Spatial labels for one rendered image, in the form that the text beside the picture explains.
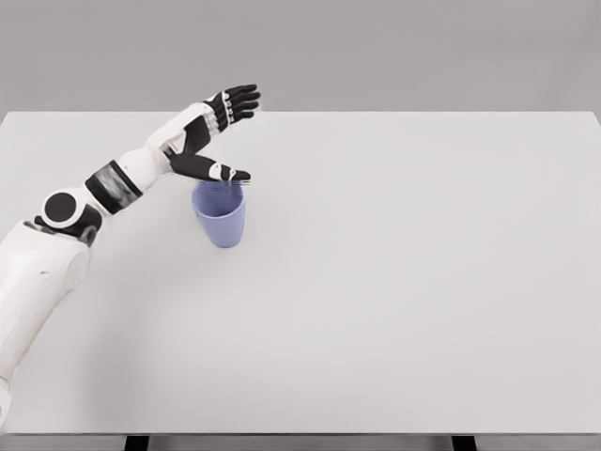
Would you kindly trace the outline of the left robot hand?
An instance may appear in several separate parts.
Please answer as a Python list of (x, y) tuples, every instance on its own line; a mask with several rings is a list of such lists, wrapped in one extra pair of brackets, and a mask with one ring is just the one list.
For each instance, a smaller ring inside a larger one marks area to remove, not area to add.
[(213, 137), (254, 116), (259, 107), (257, 85), (229, 87), (195, 102), (175, 115), (146, 141), (159, 152), (167, 168), (181, 176), (203, 181), (247, 182), (251, 175), (200, 154)]

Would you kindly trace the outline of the blue cup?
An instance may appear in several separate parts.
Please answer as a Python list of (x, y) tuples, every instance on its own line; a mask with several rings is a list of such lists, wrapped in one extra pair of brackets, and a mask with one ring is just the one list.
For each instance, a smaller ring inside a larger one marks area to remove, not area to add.
[(215, 246), (231, 248), (240, 243), (246, 219), (246, 200), (240, 184), (199, 181), (193, 189), (192, 206)]

